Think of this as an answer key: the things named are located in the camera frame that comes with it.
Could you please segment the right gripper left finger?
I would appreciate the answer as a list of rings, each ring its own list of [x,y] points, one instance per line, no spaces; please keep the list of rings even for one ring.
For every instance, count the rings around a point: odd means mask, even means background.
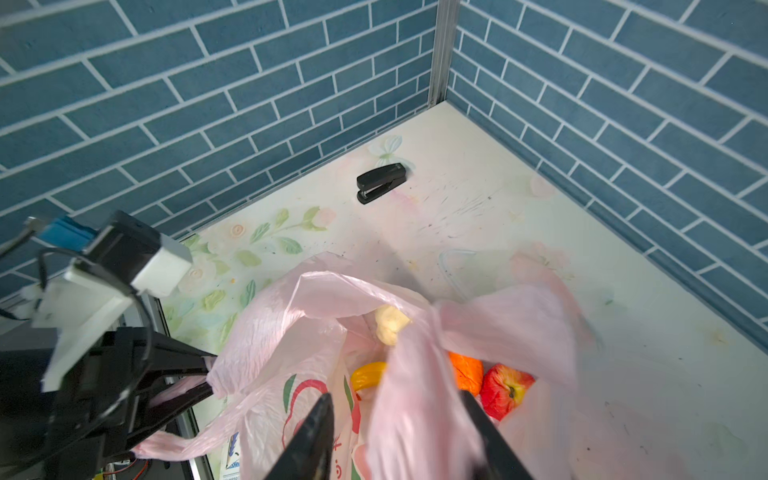
[[[322,394],[265,480],[328,480],[334,445],[334,409]]]

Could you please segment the black stapler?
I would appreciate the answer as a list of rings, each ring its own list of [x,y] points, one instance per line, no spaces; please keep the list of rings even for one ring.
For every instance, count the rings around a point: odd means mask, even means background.
[[[356,179],[357,200],[366,205],[399,187],[407,180],[407,169],[394,163],[369,170]]]

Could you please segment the yellow fake banana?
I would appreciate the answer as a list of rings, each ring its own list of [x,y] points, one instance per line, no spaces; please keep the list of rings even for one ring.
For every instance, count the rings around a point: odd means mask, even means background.
[[[372,362],[356,369],[350,376],[350,386],[355,392],[379,385],[387,369],[386,362]]]

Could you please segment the cream fake fruit in bag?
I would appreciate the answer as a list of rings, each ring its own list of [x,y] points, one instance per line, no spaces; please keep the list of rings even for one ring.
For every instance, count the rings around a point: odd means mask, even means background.
[[[399,333],[411,323],[411,319],[391,305],[383,305],[374,311],[377,338],[387,346],[395,346]]]

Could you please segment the pink plastic bag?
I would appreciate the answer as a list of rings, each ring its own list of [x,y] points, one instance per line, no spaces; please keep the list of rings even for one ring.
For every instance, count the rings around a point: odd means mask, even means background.
[[[536,479],[567,479],[578,396],[577,351],[591,339],[562,280],[524,254],[510,287],[466,303],[358,276],[346,259],[312,257],[262,290],[235,319],[206,382],[224,410],[196,437],[157,432],[134,448],[142,459],[183,461],[241,445],[240,473],[262,479],[319,397],[335,408],[335,477],[465,479],[484,459],[449,352],[500,363],[536,382],[498,423]],[[411,319],[395,346],[376,335],[374,311]],[[359,367],[386,362],[377,387],[355,392]]]

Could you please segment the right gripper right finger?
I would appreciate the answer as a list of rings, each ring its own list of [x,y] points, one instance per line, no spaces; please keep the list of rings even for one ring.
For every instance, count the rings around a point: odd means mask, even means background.
[[[507,445],[476,399],[461,390],[460,396],[477,429],[484,448],[484,459],[473,467],[474,480],[532,480],[533,477]]]

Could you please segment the red fake apple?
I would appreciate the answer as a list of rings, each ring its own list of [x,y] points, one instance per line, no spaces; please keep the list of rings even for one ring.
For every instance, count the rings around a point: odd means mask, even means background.
[[[511,367],[495,364],[484,375],[480,400],[485,413],[497,420],[503,420],[511,411],[522,405],[528,390],[536,379]]]

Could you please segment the orange fake tangerine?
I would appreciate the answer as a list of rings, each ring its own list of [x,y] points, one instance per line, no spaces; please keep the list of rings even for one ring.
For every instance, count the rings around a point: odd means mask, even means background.
[[[483,363],[478,359],[454,352],[449,352],[449,359],[458,388],[477,397],[480,394],[484,376]]]

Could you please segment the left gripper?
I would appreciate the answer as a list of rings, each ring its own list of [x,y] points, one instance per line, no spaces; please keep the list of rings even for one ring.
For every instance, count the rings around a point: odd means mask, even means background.
[[[203,380],[168,400],[145,403],[140,385],[205,376],[215,356],[165,335],[151,338],[138,327],[105,333],[61,384],[46,392],[42,377],[52,354],[42,345],[23,350],[17,341],[1,352],[3,473],[69,455],[82,456],[89,475],[213,393]]]

